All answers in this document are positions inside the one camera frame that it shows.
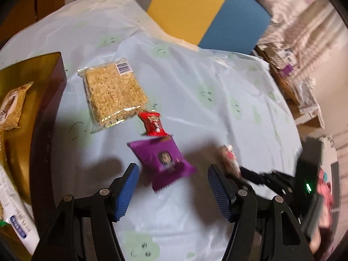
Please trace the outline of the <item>person's hand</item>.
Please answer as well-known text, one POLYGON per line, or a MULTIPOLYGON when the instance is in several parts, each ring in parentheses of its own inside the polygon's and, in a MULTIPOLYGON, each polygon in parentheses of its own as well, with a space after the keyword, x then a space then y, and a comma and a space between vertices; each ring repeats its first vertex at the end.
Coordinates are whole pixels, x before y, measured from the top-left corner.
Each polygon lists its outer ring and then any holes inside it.
POLYGON ((333 241, 331 210, 334 202, 331 193, 331 184, 325 181, 325 172, 323 169, 320 169, 318 173, 317 192, 323 196, 324 203, 317 229, 309 246, 315 260, 323 260, 333 241))

